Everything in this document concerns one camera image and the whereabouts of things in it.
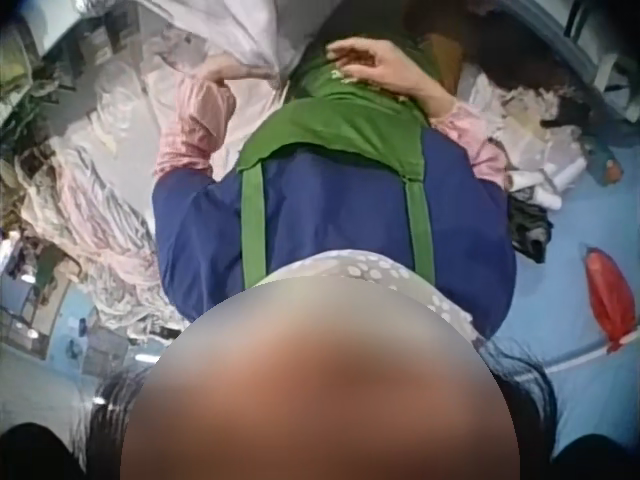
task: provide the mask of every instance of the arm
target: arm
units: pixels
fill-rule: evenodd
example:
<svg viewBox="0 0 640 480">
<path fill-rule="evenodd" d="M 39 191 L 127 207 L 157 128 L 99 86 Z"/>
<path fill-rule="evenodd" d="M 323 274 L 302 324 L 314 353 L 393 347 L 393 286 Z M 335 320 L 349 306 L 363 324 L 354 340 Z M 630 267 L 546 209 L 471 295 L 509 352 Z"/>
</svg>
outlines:
<svg viewBox="0 0 640 480">
<path fill-rule="evenodd" d="M 156 180 L 179 168 L 211 177 L 209 160 L 224 142 L 235 98 L 224 85 L 183 76 L 176 100 L 176 119 L 160 137 Z"/>
<path fill-rule="evenodd" d="M 210 178 L 209 160 L 224 143 L 236 108 L 225 80 L 273 77 L 269 69 L 243 65 L 228 54 L 211 56 L 193 75 L 184 75 L 178 84 L 176 120 L 160 138 L 156 180 L 180 168 Z"/>
<path fill-rule="evenodd" d="M 471 107 L 456 102 L 447 115 L 431 118 L 431 125 L 467 151 L 476 178 L 505 188 L 507 155 L 491 143 L 486 122 Z"/>
<path fill-rule="evenodd" d="M 329 60 L 347 77 L 415 99 L 434 128 L 465 148 L 476 177 L 504 188 L 507 158 L 489 142 L 485 122 L 401 49 L 386 40 L 367 38 L 341 40 L 327 48 Z"/>
</svg>

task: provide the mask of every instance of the polka dot cloth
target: polka dot cloth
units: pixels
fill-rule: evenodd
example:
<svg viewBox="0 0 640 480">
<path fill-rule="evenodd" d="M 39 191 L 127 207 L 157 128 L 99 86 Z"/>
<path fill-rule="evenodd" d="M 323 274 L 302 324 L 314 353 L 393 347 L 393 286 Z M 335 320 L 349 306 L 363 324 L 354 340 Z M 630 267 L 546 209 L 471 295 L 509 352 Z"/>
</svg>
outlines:
<svg viewBox="0 0 640 480">
<path fill-rule="evenodd" d="M 440 315 L 470 343 L 477 347 L 484 343 L 473 327 L 471 315 L 414 272 L 381 255 L 357 250 L 326 252 L 285 267 L 262 284 L 315 276 L 353 278 L 403 293 Z"/>
</svg>

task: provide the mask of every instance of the red object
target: red object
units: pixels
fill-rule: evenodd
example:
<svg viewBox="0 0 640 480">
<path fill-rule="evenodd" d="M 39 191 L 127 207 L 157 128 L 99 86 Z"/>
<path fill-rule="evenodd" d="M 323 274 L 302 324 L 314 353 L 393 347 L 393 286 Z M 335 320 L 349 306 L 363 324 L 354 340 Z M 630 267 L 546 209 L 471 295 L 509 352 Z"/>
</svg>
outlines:
<svg viewBox="0 0 640 480">
<path fill-rule="evenodd" d="M 635 300 L 629 283 L 609 255 L 590 248 L 585 263 L 591 309 L 609 337 L 611 354 L 622 348 L 622 339 L 636 328 Z"/>
</svg>

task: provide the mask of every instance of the floor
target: floor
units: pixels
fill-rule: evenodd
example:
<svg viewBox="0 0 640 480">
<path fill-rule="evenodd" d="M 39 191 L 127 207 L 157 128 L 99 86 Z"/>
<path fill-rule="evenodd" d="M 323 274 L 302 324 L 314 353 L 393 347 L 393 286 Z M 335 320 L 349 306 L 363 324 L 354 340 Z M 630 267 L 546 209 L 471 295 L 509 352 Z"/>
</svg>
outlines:
<svg viewBox="0 0 640 480">
<path fill-rule="evenodd" d="M 588 175 L 552 217 L 555 238 L 547 264 L 519 258 L 513 309 L 498 334 L 509 349 L 545 363 L 604 343 L 590 310 L 582 256 L 586 246 L 609 253 L 623 270 L 640 310 L 640 133 L 614 148 L 625 176 L 603 189 Z M 632 447 L 640 431 L 640 342 L 552 377 L 560 401 L 558 448 L 589 433 Z"/>
</svg>

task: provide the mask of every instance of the pink fabric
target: pink fabric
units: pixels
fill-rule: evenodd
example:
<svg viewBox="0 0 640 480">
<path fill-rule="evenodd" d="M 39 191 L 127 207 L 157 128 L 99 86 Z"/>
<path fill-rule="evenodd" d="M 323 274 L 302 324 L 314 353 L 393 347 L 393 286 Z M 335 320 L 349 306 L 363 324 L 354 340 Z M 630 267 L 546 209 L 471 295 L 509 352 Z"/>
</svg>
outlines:
<svg viewBox="0 0 640 480">
<path fill-rule="evenodd" d="M 431 125 L 467 151 L 476 178 L 504 188 L 507 155 L 489 141 L 487 125 L 478 113 L 458 102 L 446 117 L 431 119 Z"/>
<path fill-rule="evenodd" d="M 222 147 L 236 108 L 236 99 L 228 87 L 186 75 L 181 77 L 176 120 L 160 138 L 156 179 L 183 167 L 213 175 L 209 159 Z"/>
<path fill-rule="evenodd" d="M 156 178 L 181 167 L 212 175 L 209 159 L 224 143 L 236 107 L 233 93 L 228 87 L 183 76 L 177 97 L 176 122 L 160 140 Z M 467 151 L 477 178 L 504 188 L 507 157 L 489 141 L 479 114 L 459 102 L 446 117 L 432 119 L 432 124 Z"/>
</svg>

